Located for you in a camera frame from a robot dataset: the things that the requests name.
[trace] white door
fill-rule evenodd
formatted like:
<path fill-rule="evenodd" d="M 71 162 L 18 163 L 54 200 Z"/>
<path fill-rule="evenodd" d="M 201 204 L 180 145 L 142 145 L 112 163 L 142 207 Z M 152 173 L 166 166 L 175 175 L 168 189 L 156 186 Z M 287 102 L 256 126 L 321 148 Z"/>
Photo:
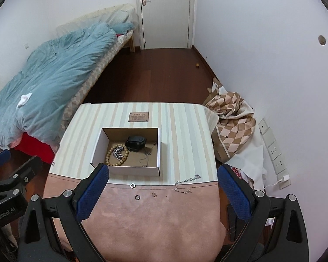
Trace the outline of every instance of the white door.
<path fill-rule="evenodd" d="M 141 0 L 145 49 L 187 48 L 190 0 Z"/>

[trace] silver chain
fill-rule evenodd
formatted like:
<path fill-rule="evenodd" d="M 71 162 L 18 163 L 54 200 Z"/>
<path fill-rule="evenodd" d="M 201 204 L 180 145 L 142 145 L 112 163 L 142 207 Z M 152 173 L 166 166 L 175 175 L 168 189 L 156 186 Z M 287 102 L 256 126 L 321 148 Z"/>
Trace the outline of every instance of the silver chain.
<path fill-rule="evenodd" d="M 194 181 L 197 180 L 197 179 L 199 179 L 199 178 L 200 178 L 200 175 L 199 175 L 199 174 L 195 174 L 193 178 L 189 178 L 189 179 L 182 180 L 182 181 L 177 180 L 177 181 L 175 182 L 175 191 L 176 191 L 176 192 L 180 192 L 180 193 L 184 193 L 184 194 L 190 193 L 190 192 L 191 192 L 191 189 L 188 189 L 188 190 L 185 191 L 185 192 L 184 192 L 184 191 L 180 191 L 180 190 L 177 189 L 177 185 L 178 185 L 178 184 L 186 183 L 186 182 L 188 182 L 188 181 L 193 181 L 193 183 L 194 183 Z"/>
<path fill-rule="evenodd" d="M 124 150 L 124 147 L 123 146 L 118 146 L 116 147 L 113 152 L 112 152 L 112 155 L 117 159 L 117 160 L 121 160 L 123 158 L 123 155 L 122 155 L 122 151 Z"/>
<path fill-rule="evenodd" d="M 148 162 L 149 162 L 149 156 L 152 154 L 152 150 L 153 150 L 153 148 L 156 146 L 156 143 L 154 143 L 153 144 L 153 146 L 151 147 L 151 149 L 148 151 L 148 152 L 144 152 L 144 154 L 145 154 L 145 158 L 144 159 L 140 159 L 139 160 L 139 162 L 140 162 L 140 164 L 143 166 L 143 167 L 148 167 Z M 143 160 L 145 160 L 145 159 L 147 159 L 147 164 L 143 164 L 141 161 L 143 161 Z"/>

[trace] leather patch label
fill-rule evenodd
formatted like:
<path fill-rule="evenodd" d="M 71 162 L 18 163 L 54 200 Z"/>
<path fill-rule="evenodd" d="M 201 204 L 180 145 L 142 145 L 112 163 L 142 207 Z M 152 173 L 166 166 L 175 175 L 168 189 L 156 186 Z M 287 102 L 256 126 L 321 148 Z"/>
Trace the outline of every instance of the leather patch label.
<path fill-rule="evenodd" d="M 129 122 L 148 122 L 149 112 L 130 112 Z"/>

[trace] power outlet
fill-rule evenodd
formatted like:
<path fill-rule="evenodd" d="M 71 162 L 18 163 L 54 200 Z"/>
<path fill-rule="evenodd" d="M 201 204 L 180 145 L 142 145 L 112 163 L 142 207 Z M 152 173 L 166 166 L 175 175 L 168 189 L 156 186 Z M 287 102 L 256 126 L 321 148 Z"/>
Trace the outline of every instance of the power outlet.
<path fill-rule="evenodd" d="M 264 143 L 268 148 L 271 144 L 276 140 L 275 136 L 273 135 L 272 129 L 269 128 L 265 134 L 263 134 L 262 138 L 264 139 Z"/>
<path fill-rule="evenodd" d="M 291 183 L 290 182 L 290 179 L 287 180 L 287 181 L 284 181 L 283 178 L 286 175 L 289 175 L 289 173 L 288 173 L 288 171 L 286 169 L 284 171 L 280 172 L 279 174 L 277 174 L 277 180 L 282 180 L 281 182 L 278 183 L 278 186 L 279 186 L 280 189 L 283 189 L 283 188 L 289 186 L 290 183 Z"/>
<path fill-rule="evenodd" d="M 285 168 L 285 162 L 284 162 L 284 158 L 283 155 L 280 154 L 279 156 L 277 156 L 273 161 L 272 164 L 274 166 L 275 169 L 275 173 L 279 174 L 281 171 L 284 171 Z"/>
<path fill-rule="evenodd" d="M 274 141 L 268 148 L 270 158 L 273 161 L 277 156 L 281 154 L 281 150 L 278 147 L 277 141 Z"/>
<path fill-rule="evenodd" d="M 267 125 L 267 123 L 266 123 L 266 120 L 265 120 L 265 118 L 263 118 L 261 121 L 260 121 L 260 123 L 259 123 L 259 128 L 260 128 L 260 132 L 261 132 L 261 134 L 263 135 L 263 134 L 265 134 L 265 132 L 268 130 L 268 125 Z"/>

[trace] comforter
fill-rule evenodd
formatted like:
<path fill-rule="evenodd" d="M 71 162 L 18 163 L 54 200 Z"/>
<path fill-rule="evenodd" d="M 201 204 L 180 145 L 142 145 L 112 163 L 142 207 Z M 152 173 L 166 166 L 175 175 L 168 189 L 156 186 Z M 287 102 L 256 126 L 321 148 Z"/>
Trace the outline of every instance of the comforter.
<path fill-rule="evenodd" d="M 0 148 L 21 138 L 23 132 L 56 146 L 63 111 L 112 47 L 116 33 L 96 23 L 40 45 L 23 69 L 0 92 Z M 31 93 L 24 106 L 21 95 Z"/>

